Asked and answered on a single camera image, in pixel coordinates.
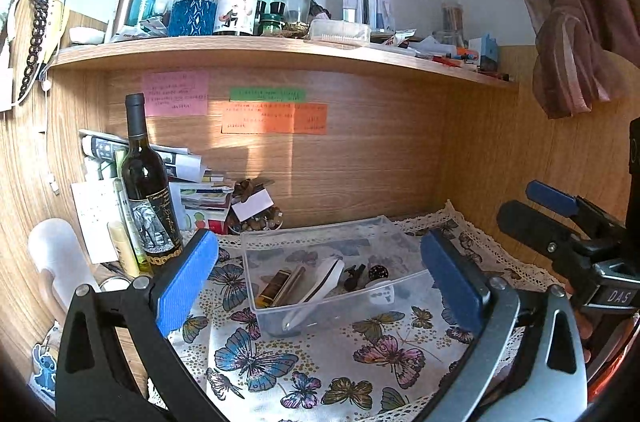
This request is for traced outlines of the person's hand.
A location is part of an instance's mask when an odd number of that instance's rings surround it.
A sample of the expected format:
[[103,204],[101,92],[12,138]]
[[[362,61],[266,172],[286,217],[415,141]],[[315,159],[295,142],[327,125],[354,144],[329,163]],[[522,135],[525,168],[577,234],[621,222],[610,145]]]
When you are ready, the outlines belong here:
[[586,343],[591,338],[593,332],[592,322],[581,312],[574,312],[580,341],[582,341],[582,353],[586,364],[591,360],[591,352],[588,350]]

